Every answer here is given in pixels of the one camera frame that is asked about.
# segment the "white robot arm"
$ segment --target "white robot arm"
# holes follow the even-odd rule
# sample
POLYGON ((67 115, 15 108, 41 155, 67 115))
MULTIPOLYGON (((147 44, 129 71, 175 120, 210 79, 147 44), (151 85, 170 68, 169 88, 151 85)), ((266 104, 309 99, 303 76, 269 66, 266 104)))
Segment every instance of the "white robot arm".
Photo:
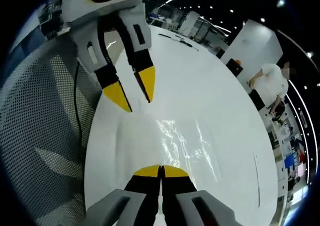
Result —
POLYGON ((132 111, 104 40, 105 32, 116 29, 134 75, 148 102, 152 101, 156 71, 148 51, 151 32, 142 0, 62 0, 62 15, 71 27, 81 63, 95 72, 108 98, 132 111))

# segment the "white t-shirt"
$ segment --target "white t-shirt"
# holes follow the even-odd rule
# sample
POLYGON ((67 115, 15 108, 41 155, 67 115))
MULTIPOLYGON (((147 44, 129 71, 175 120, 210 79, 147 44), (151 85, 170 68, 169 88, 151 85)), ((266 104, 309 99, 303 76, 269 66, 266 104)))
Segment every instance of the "white t-shirt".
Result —
POLYGON ((284 98, 289 85, 276 64, 265 64, 261 67, 263 75, 259 77, 253 88, 258 92, 264 104, 268 107, 277 99, 284 98))

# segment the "black ceiling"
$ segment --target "black ceiling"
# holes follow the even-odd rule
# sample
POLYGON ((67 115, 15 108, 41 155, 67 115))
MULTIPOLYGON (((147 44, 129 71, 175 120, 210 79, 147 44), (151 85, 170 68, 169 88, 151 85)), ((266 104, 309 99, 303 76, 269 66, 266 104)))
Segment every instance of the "black ceiling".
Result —
MULTIPOLYGON (((243 21, 248 19, 260 21, 274 30, 283 50, 281 60, 290 60, 290 65, 297 69, 297 74, 291 78, 306 107, 310 113, 314 129, 316 131, 318 146, 320 146, 320 31, 319 31, 319 1, 320 0, 284 0, 283 7, 278 8, 279 0, 174 0, 170 5, 176 8, 186 7, 186 11, 196 11, 207 20, 212 18, 212 23, 229 31, 229 39, 233 40, 243 26, 243 21), (290 40, 278 33, 282 31, 302 47, 305 52, 313 52, 312 60, 294 45, 290 40)), ((307 118, 307 113, 300 98, 293 88, 288 92, 294 100, 296 107, 301 107, 307 118)), ((313 135, 311 127, 306 130, 313 135)), ((308 137, 310 157, 316 156, 315 140, 308 137)), ((315 170, 315 160, 311 168, 315 170)))

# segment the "white tabletop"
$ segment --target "white tabletop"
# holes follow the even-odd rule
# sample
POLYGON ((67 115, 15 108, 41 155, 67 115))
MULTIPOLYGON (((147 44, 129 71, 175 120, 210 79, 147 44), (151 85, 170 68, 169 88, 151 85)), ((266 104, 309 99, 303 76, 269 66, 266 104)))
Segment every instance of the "white tabletop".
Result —
POLYGON ((158 33, 175 37, 151 26, 153 101, 147 103, 125 52, 116 69, 133 112, 100 98, 87 146, 86 207, 124 188, 136 170, 170 164, 188 172, 198 190, 231 207, 238 222, 269 225, 278 179, 272 146, 254 104, 206 48, 186 39, 197 52, 158 33))

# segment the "black cable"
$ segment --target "black cable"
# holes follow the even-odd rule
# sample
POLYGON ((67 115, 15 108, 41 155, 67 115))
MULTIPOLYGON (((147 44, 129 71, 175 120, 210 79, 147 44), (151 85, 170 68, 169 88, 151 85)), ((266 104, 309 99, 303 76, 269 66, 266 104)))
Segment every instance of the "black cable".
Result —
MULTIPOLYGON (((78 80, 79 67, 80 67, 80 63, 77 62, 76 69, 75 69, 75 75, 74 75, 74 84, 73 84, 73 104, 74 104, 76 122, 77 122, 78 127, 79 127, 79 149, 80 149, 79 162, 81 162, 81 165, 82 165, 82 167, 81 167, 82 177, 85 178, 85 163, 86 163, 87 147, 84 147, 84 148, 82 147, 82 128, 81 128, 81 123, 80 123, 80 118, 79 118, 78 107, 77 107, 77 80, 78 80)), ((73 198, 80 205, 83 206, 84 213, 86 213, 86 201, 85 201, 84 183, 81 185, 81 191, 82 191, 82 195, 83 195, 83 202, 80 202, 74 196, 73 196, 73 198)))
POLYGON ((81 148, 82 147, 82 128, 81 128, 80 118, 78 114, 78 107, 77 107, 77 79, 78 79, 79 66, 80 66, 80 63, 77 62, 77 66, 75 69, 75 76, 74 76, 74 85, 73 85, 73 104, 74 104, 76 122, 79 127, 79 145, 81 148))
POLYGON ((164 35, 164 34, 161 34, 161 33, 159 33, 158 34, 159 36, 163 36, 163 37, 167 37, 167 38, 169 38, 169 39, 171 39, 171 40, 173 40, 173 41, 176 41, 176 42, 180 42, 180 43, 182 43, 182 44, 185 44, 186 46, 188 46, 188 47, 190 47, 190 48, 193 48, 193 49, 196 49, 197 51, 199 51, 197 48, 195 48, 193 45, 191 45, 190 43, 188 43, 188 42, 185 42, 185 40, 182 38, 182 40, 175 40, 175 39, 173 39, 172 37, 170 37, 170 36, 167 36, 167 35, 164 35))

